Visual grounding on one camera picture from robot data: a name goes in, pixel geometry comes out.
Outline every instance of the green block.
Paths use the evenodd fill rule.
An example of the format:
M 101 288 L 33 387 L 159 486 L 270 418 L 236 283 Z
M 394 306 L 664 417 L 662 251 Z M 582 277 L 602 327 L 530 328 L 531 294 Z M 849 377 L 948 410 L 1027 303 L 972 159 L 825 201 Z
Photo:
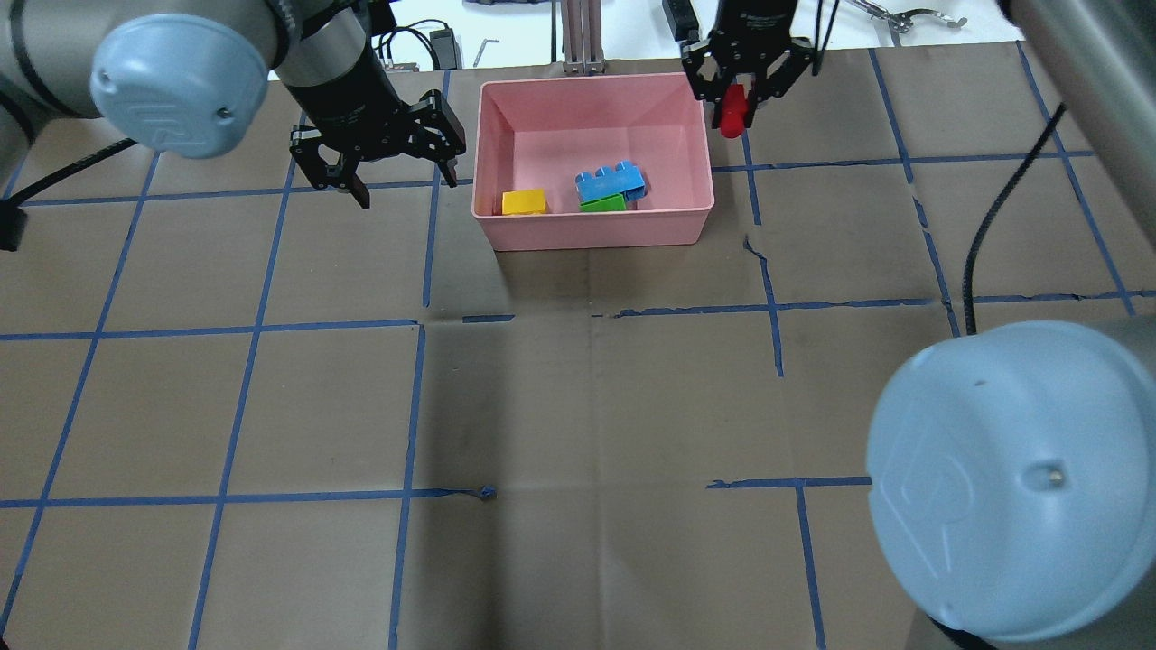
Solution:
M 605 199 L 594 199 L 581 204 L 583 212 L 625 212 L 627 199 L 622 194 L 614 194 Z

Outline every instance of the pink plastic bin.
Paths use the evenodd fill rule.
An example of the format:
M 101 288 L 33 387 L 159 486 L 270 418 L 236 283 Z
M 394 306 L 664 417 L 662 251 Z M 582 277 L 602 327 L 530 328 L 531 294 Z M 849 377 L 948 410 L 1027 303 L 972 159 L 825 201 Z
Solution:
M 694 244 L 714 207 L 703 106 L 680 73 L 482 86 L 474 216 L 496 251 Z M 629 160 L 647 194 L 581 213 L 575 176 Z M 550 214 L 503 216 L 502 192 L 546 190 Z

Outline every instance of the blue tape line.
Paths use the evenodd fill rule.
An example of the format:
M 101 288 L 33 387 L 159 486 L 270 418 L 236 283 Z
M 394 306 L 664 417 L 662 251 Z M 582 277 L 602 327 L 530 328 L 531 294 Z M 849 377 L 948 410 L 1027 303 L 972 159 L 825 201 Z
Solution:
M 150 201 L 184 201 L 190 199 L 232 199 L 238 197 L 272 197 L 281 195 L 283 189 L 271 190 L 223 190 L 220 192 L 188 192 L 184 194 L 154 194 L 148 198 Z
M 414 360 L 414 387 L 409 398 L 409 446 L 406 450 L 406 496 L 401 500 L 398 520 L 398 547 L 393 560 L 393 598 L 390 605 L 390 650 L 398 649 L 398 626 L 401 623 L 401 586 L 405 575 L 406 541 L 409 538 L 410 493 L 414 489 L 414 464 L 417 457 L 417 424 L 421 419 L 422 381 L 425 375 L 425 327 L 417 330 L 417 354 Z
M 461 322 L 466 325 L 474 323 L 510 323 L 514 319 L 512 313 L 497 313 L 492 316 L 465 316 Z
M 772 169 L 809 169 L 816 167 L 877 167 L 877 165 L 892 165 L 902 164 L 903 161 L 899 158 L 866 158 L 866 160 L 852 160 L 852 161 L 814 161 L 814 162 L 795 162 L 795 163 L 769 163 L 769 164 L 755 164 L 750 169 L 755 171 L 766 171 Z
M 1140 295 L 1136 291 L 1129 291 L 1129 295 Z M 977 304 L 1001 304 L 1001 303 L 1021 303 L 1021 302 L 1064 302 L 1064 301 L 1102 301 L 1102 300 L 1119 300 L 1120 294 L 1116 291 L 1107 291 L 1104 294 L 1094 295 L 1080 295 L 1080 294 L 1037 294 L 1033 296 L 980 296 L 976 298 Z
M 750 210 L 755 215 L 755 226 L 763 224 L 763 213 L 758 209 L 758 190 L 755 186 L 755 171 L 750 157 L 750 138 L 747 132 L 742 132 L 742 157 L 747 161 L 747 185 L 750 189 Z
M 758 264 L 763 272 L 763 290 L 766 291 L 766 311 L 771 316 L 771 345 L 775 347 L 775 371 L 779 377 L 783 371 L 783 335 L 779 330 L 779 305 L 775 302 L 775 288 L 771 286 L 771 272 L 768 268 L 766 256 L 756 251 L 750 245 L 750 237 L 743 237 L 742 248 L 758 258 Z
M 424 180 L 395 180 L 392 183 L 366 183 L 365 187 L 370 190 L 401 190 L 401 189 L 413 189 L 413 187 L 429 187 L 430 184 Z
M 879 65 L 879 57 L 875 54 L 874 49 L 868 50 L 867 54 L 870 58 L 872 68 L 875 71 L 875 81 L 879 83 L 879 91 L 883 97 L 883 106 L 887 109 L 887 119 L 891 124 L 891 133 L 895 135 L 896 149 L 899 152 L 899 158 L 903 161 L 903 173 L 907 177 L 907 185 L 912 186 L 911 200 L 916 205 L 916 214 L 919 216 L 919 224 L 924 229 L 924 242 L 927 244 L 927 256 L 935 268 L 935 281 L 940 287 L 940 298 L 943 301 L 943 309 L 947 311 L 947 322 L 951 327 L 951 335 L 958 338 L 961 333 L 959 323 L 955 317 L 955 308 L 951 305 L 951 291 L 947 287 L 943 264 L 940 261 L 939 250 L 935 248 L 935 238 L 932 237 L 931 226 L 927 222 L 927 212 L 914 194 L 916 175 L 911 168 L 911 153 L 907 150 L 907 143 L 903 140 L 903 131 L 899 130 L 899 119 L 895 115 L 895 104 L 891 102 L 891 94 L 887 89 L 887 80 L 883 77 L 883 68 Z
M 927 256 L 932 260 L 932 267 L 935 268 L 935 282 L 940 288 L 940 301 L 947 311 L 947 324 L 951 328 L 951 335 L 958 339 L 962 334 L 959 319 L 955 316 L 955 305 L 951 304 L 951 290 L 947 287 L 947 274 L 943 273 L 943 263 L 940 261 L 939 249 L 935 248 L 935 238 L 932 237 L 931 227 L 927 224 L 927 212 L 919 199 L 912 197 L 911 200 L 916 204 L 916 214 L 919 215 L 919 223 L 924 228 L 924 243 L 927 245 Z
M 799 479 L 746 479 L 742 481 L 716 480 L 706 489 L 755 489 L 755 488 L 793 488 Z
M 1001 162 L 1001 161 L 1015 161 L 1022 162 L 1027 154 L 987 154 L 981 156 L 924 156 L 918 158 L 911 158 L 911 164 L 932 164 L 932 163 L 957 163 L 957 162 Z M 1060 154 L 1044 152 L 1039 154 L 1040 158 L 1058 158 Z
M 1028 61 L 1028 53 L 1024 52 L 1022 43 L 1016 42 L 1015 46 L 1020 52 L 1020 64 L 1023 66 L 1023 72 L 1028 75 L 1028 84 L 1031 87 L 1031 93 L 1036 97 L 1036 104 L 1039 106 L 1039 112 L 1044 116 L 1044 120 L 1046 123 L 1051 119 L 1052 115 L 1047 109 L 1047 103 L 1044 101 L 1044 94 L 1040 93 L 1039 84 L 1036 82 L 1036 74 L 1031 69 L 1031 62 Z M 1072 191 L 1075 192 L 1076 200 L 1080 201 L 1080 209 L 1083 212 L 1084 221 L 1088 222 L 1088 228 L 1091 230 L 1091 235 L 1096 239 L 1096 248 L 1099 249 L 1099 254 L 1104 258 L 1104 264 L 1107 266 L 1107 273 L 1112 276 L 1112 282 L 1116 283 L 1118 297 L 1124 301 L 1124 309 L 1128 312 L 1128 316 L 1135 316 L 1136 309 L 1132 304 L 1132 297 L 1128 295 L 1128 289 L 1124 285 L 1124 279 L 1120 276 L 1120 271 L 1116 266 L 1116 260 L 1112 259 L 1111 251 L 1107 250 L 1107 243 L 1104 242 L 1104 236 L 1099 231 L 1099 226 L 1096 223 L 1096 215 L 1092 214 L 1091 205 L 1088 204 L 1088 198 L 1084 195 L 1075 167 L 1073 167 L 1072 160 L 1068 156 L 1067 150 L 1064 148 L 1064 139 L 1060 138 L 1059 130 L 1052 134 L 1052 141 L 1055 143 L 1055 149 L 1059 152 L 1060 160 L 1064 162 L 1064 170 L 1068 175 L 1068 182 L 1072 184 Z
M 25 154 L 24 158 L 20 161 L 20 164 L 16 165 L 16 170 L 12 172 L 12 178 L 8 179 L 8 185 L 6 185 L 3 189 L 5 199 L 10 197 L 12 193 L 16 191 L 16 183 L 20 180 L 21 172 L 24 171 L 24 163 L 27 162 L 28 162 L 28 155 Z
M 779 305 L 779 311 L 791 311 L 794 309 L 831 309 L 836 306 L 849 306 L 852 309 L 870 309 L 879 306 L 922 306 L 933 304 L 933 298 L 896 298 L 880 301 L 847 301 L 847 302 L 795 302 Z
M 887 91 L 887 81 L 883 79 L 883 68 L 879 65 L 879 57 L 875 56 L 875 50 L 867 50 L 867 56 L 870 57 L 872 68 L 875 71 L 875 81 L 879 83 L 879 90 L 883 96 L 883 108 L 887 110 L 887 120 L 891 123 L 891 133 L 895 135 L 895 145 L 899 153 L 899 160 L 903 163 L 903 171 L 907 175 L 907 183 L 914 183 L 916 178 L 911 171 L 911 154 L 907 152 L 907 143 L 903 140 L 903 132 L 899 131 L 899 119 L 895 115 L 895 104 L 891 103 L 891 94 Z
M 110 508 L 124 505 L 209 505 L 216 503 L 210 495 L 191 496 L 108 496 L 50 498 L 49 508 Z
M 442 75 L 442 95 L 449 101 L 450 96 L 450 72 Z M 442 195 L 442 170 L 433 168 L 433 180 L 429 184 L 430 190 L 430 222 L 425 235 L 425 274 L 422 278 L 422 306 L 429 308 L 430 294 L 433 286 L 433 245 L 437 243 L 437 204 Z
M 624 309 L 612 318 L 635 318 L 639 316 L 684 316 L 705 313 L 758 313 L 769 311 L 770 305 L 765 304 L 729 304 L 718 306 L 652 306 L 642 311 Z
M 0 341 L 87 341 L 96 337 L 92 332 L 47 332 L 43 334 L 0 334 Z
M 406 495 L 412 498 L 443 498 L 446 496 L 472 496 L 489 501 L 497 495 L 494 486 L 477 489 L 423 488 L 406 493 L 403 489 L 370 489 L 342 492 L 305 492 L 283 494 L 230 494 L 224 501 L 230 503 L 311 503 L 318 501 L 391 501 Z M 86 496 L 49 498 L 45 508 L 119 508 L 126 505 L 213 505 L 220 497 L 212 494 L 185 496 Z M 28 510 L 40 505 L 38 498 L 13 498 L 0 501 L 0 510 Z
M 104 296 L 104 305 L 101 308 L 101 317 L 96 322 L 96 331 L 94 332 L 92 340 L 88 346 L 88 354 L 84 355 L 84 364 L 81 367 L 80 378 L 76 381 L 76 389 L 73 391 L 72 402 L 68 406 L 68 414 L 65 416 L 64 428 L 60 431 L 60 440 L 57 442 L 57 449 L 52 455 L 52 463 L 49 465 L 47 477 L 44 479 L 44 487 L 40 489 L 40 503 L 36 507 L 36 514 L 32 515 L 32 523 L 29 526 L 28 537 L 24 540 L 24 547 L 21 551 L 20 561 L 16 564 L 16 573 L 13 577 L 12 585 L 8 588 L 8 597 L 5 599 L 5 608 L 3 612 L 0 613 L 0 635 L 2 635 L 3 630 L 8 627 L 8 618 L 12 615 L 12 607 L 16 601 L 16 592 L 20 590 L 21 578 L 24 575 L 24 569 L 28 567 L 28 559 L 32 554 L 32 545 L 36 542 L 36 534 L 39 532 L 40 520 L 44 518 L 44 510 L 47 505 L 49 494 L 52 492 L 52 485 L 57 479 L 57 472 L 60 470 L 60 461 L 64 458 L 65 446 L 68 444 L 68 437 L 69 434 L 72 434 L 72 427 L 76 420 L 76 409 L 80 407 L 80 398 L 84 393 L 84 384 L 92 369 L 92 360 L 96 357 L 96 348 L 101 342 L 101 335 L 104 332 L 104 326 L 109 322 L 109 312 L 112 311 L 112 301 L 117 295 L 117 287 L 120 286 L 120 278 L 125 272 L 125 264 L 128 260 L 128 251 L 132 249 L 133 239 L 136 236 L 136 227 L 140 224 L 141 213 L 144 210 L 144 197 L 148 194 L 148 189 L 153 184 L 154 176 L 156 176 L 156 167 L 160 157 L 160 154 L 153 155 L 153 162 L 149 164 L 148 175 L 144 177 L 144 186 L 138 195 L 136 209 L 133 210 L 133 219 L 128 224 L 125 244 L 120 248 L 120 257 L 117 259 L 117 268 L 112 274 L 109 291 Z
M 52 206 L 96 206 L 104 204 L 134 204 L 140 200 L 138 197 L 97 197 L 91 199 L 44 199 L 39 201 L 28 201 L 25 207 L 52 207 Z
M 209 578 L 213 575 L 213 561 L 216 557 L 216 545 L 221 537 L 221 519 L 224 516 L 225 496 L 229 494 L 229 480 L 232 477 L 232 464 L 237 456 L 237 441 L 240 438 L 240 424 L 245 415 L 245 404 L 249 400 L 249 386 L 253 378 L 253 367 L 257 362 L 257 348 L 261 341 L 261 326 L 265 323 L 265 311 L 269 303 L 273 287 L 273 273 L 276 268 L 277 251 L 281 248 L 281 234 L 284 230 L 286 213 L 289 209 L 289 197 L 292 189 L 294 172 L 297 164 L 289 162 L 286 183 L 281 192 L 281 206 L 277 209 L 277 223 L 273 229 L 273 243 L 269 246 L 269 258 L 265 267 L 265 281 L 261 286 L 261 300 L 257 305 L 257 319 L 253 324 L 252 340 L 249 344 L 249 356 L 245 360 L 245 374 L 240 382 L 240 394 L 237 397 L 237 411 L 234 413 L 232 430 L 229 434 L 229 446 L 225 451 L 224 468 L 221 471 L 221 485 L 217 489 L 216 508 L 213 510 L 213 527 L 209 530 L 208 548 L 205 552 L 205 566 L 201 570 L 200 586 L 197 590 L 197 605 L 193 610 L 193 623 L 188 633 L 188 650 L 197 650 L 201 634 L 201 620 L 205 616 L 205 599 L 208 596 Z
M 869 486 L 870 477 L 812 477 L 794 479 L 744 479 L 741 481 L 716 480 L 706 489 L 768 489 L 800 487 L 849 487 Z
M 818 650 L 827 650 L 827 633 L 823 630 L 823 607 L 818 599 L 818 577 L 815 573 L 815 549 L 810 544 L 810 522 L 807 518 L 807 496 L 802 486 L 795 486 L 795 502 L 799 507 L 799 534 L 802 537 L 802 559 L 807 567 L 807 589 L 810 592 L 810 615 L 815 622 L 815 642 Z
M 104 332 L 102 339 L 165 339 L 178 337 L 214 337 L 217 334 L 251 334 L 252 327 L 191 327 L 187 330 L 126 330 Z
M 314 332 L 318 330 L 375 330 L 385 327 L 413 327 L 418 323 L 409 318 L 392 318 L 386 320 L 335 320 L 329 323 L 289 323 L 283 325 L 261 325 L 262 332 Z

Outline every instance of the light blue joint cap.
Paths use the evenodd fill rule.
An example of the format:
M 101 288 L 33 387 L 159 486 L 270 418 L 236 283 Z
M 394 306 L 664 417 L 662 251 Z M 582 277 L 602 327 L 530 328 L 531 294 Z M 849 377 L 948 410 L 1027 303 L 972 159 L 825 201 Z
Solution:
M 1082 325 L 944 341 L 872 421 L 872 520 L 899 583 L 948 627 L 1038 642 L 1126 600 L 1156 557 L 1156 381 Z
M 200 16 L 156 14 L 114 29 L 89 90 L 126 135 L 190 158 L 231 152 L 265 101 L 268 67 L 245 37 Z

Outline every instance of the black cable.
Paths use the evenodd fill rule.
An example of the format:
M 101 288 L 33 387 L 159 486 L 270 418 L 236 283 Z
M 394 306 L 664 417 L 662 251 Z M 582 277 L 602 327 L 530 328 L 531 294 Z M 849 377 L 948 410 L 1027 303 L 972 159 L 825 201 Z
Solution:
M 423 19 L 415 23 L 409 23 L 406 27 L 417 27 L 420 24 L 425 24 L 425 23 L 438 23 L 442 25 L 443 29 L 450 29 L 450 23 L 438 19 Z
M 976 232 L 976 238 L 971 242 L 971 250 L 968 251 L 968 261 L 963 265 L 963 323 L 969 337 L 976 333 L 976 297 L 972 285 L 976 275 L 976 258 L 979 257 L 979 246 L 984 244 L 984 237 L 987 236 L 987 230 L 992 227 L 992 222 L 995 221 L 995 215 L 999 214 L 1000 208 L 1003 207 L 1008 197 L 1011 195 L 1011 191 L 1020 184 L 1023 175 L 1028 173 L 1031 163 L 1036 162 L 1036 158 L 1039 157 L 1039 153 L 1044 150 L 1044 146 L 1047 145 L 1052 134 L 1055 133 L 1055 127 L 1060 124 L 1060 118 L 1064 117 L 1067 110 L 1068 106 L 1062 103 L 1055 109 L 1052 119 L 1047 121 L 1047 127 L 1039 134 L 1036 146 L 1031 148 L 1028 156 L 1020 163 L 1020 169 L 1015 170 L 1011 179 L 1003 186 L 1000 194 L 995 197 L 995 202 L 987 210 L 987 215 L 984 216 L 984 221 L 980 222 L 979 230 Z
M 831 7 L 831 17 L 827 21 L 827 36 L 823 37 L 823 46 L 820 47 L 818 53 L 815 56 L 812 76 L 818 76 L 818 71 L 823 67 L 823 59 L 827 57 L 827 45 L 831 42 L 831 29 L 835 27 L 835 15 L 839 13 L 839 2 L 840 0 L 835 0 L 835 6 Z
M 6 207 L 17 207 L 28 199 L 31 199 L 32 197 L 39 194 L 40 192 L 47 190 L 49 187 L 52 187 L 57 183 L 60 183 L 65 178 L 80 173 L 99 162 L 111 158 L 112 156 L 119 154 L 120 152 L 124 152 L 125 149 L 128 149 L 135 143 L 136 143 L 135 140 L 126 138 L 119 142 L 109 145 L 108 147 L 101 149 L 99 152 L 96 152 L 95 154 L 86 156 L 67 167 L 62 167 L 53 171 L 52 173 L 45 176 L 44 178 L 37 180 L 36 183 L 32 183 L 28 187 L 24 187 L 20 192 L 16 192 L 12 197 L 0 202 L 2 202 Z
M 818 37 L 820 30 L 823 28 L 823 0 L 818 0 L 818 7 L 815 8 L 815 68 L 818 67 Z M 818 74 L 817 69 L 813 68 L 812 74 Z
M 550 0 L 550 62 L 558 62 L 558 0 Z
M 414 29 L 413 25 L 410 25 L 410 24 L 398 27 L 398 28 L 393 29 L 390 32 L 390 35 L 386 36 L 378 44 L 378 58 L 381 58 L 381 54 L 380 54 L 381 46 L 385 46 L 385 56 L 390 60 L 393 60 L 393 37 L 397 36 L 397 35 L 399 35 L 399 34 L 402 34 L 402 32 L 413 34 L 414 37 L 417 38 L 418 42 L 421 42 L 422 46 L 425 47 L 425 51 L 429 53 L 430 60 L 433 61 L 433 69 L 442 69 L 442 61 L 438 60 L 437 52 L 433 50 L 433 44 L 430 43 L 429 37 L 427 37 L 424 34 L 422 34 L 422 32 L 417 31 L 416 29 Z
M 983 638 L 979 638 L 970 631 L 949 628 L 931 616 L 927 616 L 927 619 L 935 623 L 935 627 L 943 633 L 943 636 L 951 640 L 951 643 L 955 643 L 955 647 L 959 650 L 998 650 L 994 645 Z

